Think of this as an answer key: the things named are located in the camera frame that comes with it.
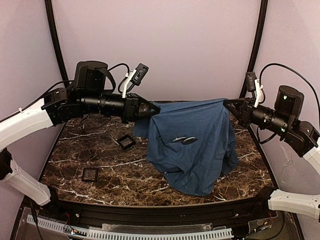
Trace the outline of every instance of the brown marble surface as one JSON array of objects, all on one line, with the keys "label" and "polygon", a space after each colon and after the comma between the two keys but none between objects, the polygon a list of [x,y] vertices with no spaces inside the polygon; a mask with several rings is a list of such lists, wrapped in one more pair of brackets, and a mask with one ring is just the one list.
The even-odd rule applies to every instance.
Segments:
[{"label": "brown marble surface", "polygon": [[[62,200],[117,206],[178,206],[253,197],[273,184],[248,130],[231,120],[239,165],[218,178],[208,196],[190,196],[171,188],[146,160],[146,139],[136,137],[136,145],[128,151],[116,143],[123,135],[133,135],[134,124],[99,115],[66,124],[42,183],[53,186]],[[86,167],[99,168],[97,182],[82,181]]]}]

